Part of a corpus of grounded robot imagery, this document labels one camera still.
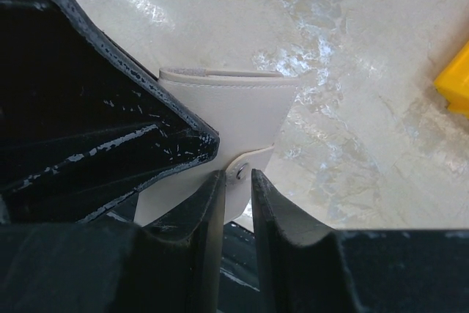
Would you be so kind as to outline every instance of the black object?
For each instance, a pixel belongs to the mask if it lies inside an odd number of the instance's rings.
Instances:
[[[469,231],[339,231],[253,170],[266,312],[469,312]]]
[[[0,312],[215,312],[224,192],[215,172],[146,228],[0,227]]]
[[[212,160],[217,133],[75,0],[0,0],[0,221],[89,221]]]

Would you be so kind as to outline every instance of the table surface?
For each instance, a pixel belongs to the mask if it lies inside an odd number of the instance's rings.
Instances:
[[[266,174],[319,220],[469,227],[469,120],[448,113],[432,85],[469,40],[469,0],[78,2],[154,73],[300,76]]]

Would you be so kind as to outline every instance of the stained surface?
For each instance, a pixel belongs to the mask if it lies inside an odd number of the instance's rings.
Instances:
[[[449,114],[432,87],[469,40],[469,0],[78,2],[154,73],[300,76],[266,174],[315,218],[469,227],[469,120]]]

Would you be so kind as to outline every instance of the white leather pouch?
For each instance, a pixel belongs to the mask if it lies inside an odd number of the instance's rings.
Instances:
[[[264,170],[299,80],[277,72],[163,68],[158,83],[220,133],[216,158],[158,181],[139,195],[135,222],[160,218],[192,195],[210,172],[226,171],[225,222],[251,197],[251,170]]]

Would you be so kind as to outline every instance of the yellow object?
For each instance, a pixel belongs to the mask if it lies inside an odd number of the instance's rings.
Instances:
[[[438,76],[435,86],[449,101],[449,111],[469,119],[469,42]]]

